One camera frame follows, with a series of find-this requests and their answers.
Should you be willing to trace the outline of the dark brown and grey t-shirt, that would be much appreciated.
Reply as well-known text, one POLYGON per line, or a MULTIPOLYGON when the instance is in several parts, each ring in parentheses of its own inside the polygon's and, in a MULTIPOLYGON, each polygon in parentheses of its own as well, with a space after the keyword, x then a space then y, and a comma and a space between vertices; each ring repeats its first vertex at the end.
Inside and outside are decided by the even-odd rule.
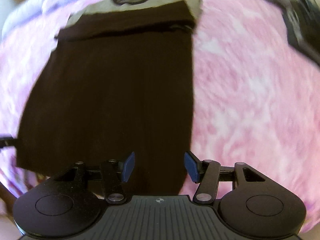
POLYGON ((193 122, 201 0, 103 0, 68 19, 31 90, 18 167, 53 176, 83 161, 136 162, 126 189, 176 195, 193 122))

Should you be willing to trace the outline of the pink rose floral blanket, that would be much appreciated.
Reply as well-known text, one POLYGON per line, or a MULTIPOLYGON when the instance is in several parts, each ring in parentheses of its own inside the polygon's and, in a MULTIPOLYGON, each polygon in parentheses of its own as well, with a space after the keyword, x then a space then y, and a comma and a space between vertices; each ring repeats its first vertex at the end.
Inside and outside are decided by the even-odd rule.
MULTIPOLYGON (((1 134, 16 135, 35 80, 78 0, 14 28, 1 42, 1 134)), ((194 37, 191 150, 223 166, 243 161, 306 205, 319 224, 319 68, 287 44, 266 0, 202 0, 194 37)))

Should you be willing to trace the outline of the stack of folded dark clothes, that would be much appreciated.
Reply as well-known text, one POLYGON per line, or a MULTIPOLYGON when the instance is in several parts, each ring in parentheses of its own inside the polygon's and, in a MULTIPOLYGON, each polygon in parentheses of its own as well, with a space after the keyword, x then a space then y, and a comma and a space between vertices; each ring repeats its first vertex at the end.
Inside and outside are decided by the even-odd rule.
POLYGON ((319 64, 319 6, 312 0, 292 0, 283 13, 287 41, 319 64))

